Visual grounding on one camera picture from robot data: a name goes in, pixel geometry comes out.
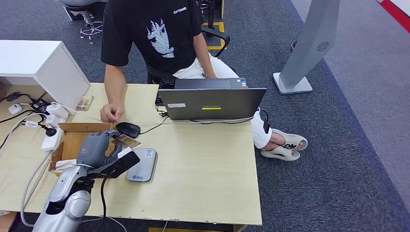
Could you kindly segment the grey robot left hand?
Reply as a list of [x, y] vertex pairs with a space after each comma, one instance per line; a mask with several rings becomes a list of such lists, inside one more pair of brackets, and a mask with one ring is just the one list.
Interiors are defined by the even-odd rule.
[[122, 151], [121, 142], [115, 142], [114, 150], [109, 156], [105, 153], [109, 147], [110, 138], [117, 139], [120, 135], [116, 130], [92, 132], [87, 135], [80, 145], [76, 165], [97, 169], [118, 160], [118, 153]]

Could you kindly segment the person's right hand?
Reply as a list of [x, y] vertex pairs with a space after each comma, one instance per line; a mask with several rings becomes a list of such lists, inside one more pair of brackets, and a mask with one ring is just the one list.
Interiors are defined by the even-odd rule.
[[123, 107], [117, 104], [106, 104], [100, 109], [103, 123], [118, 123], [124, 113]]

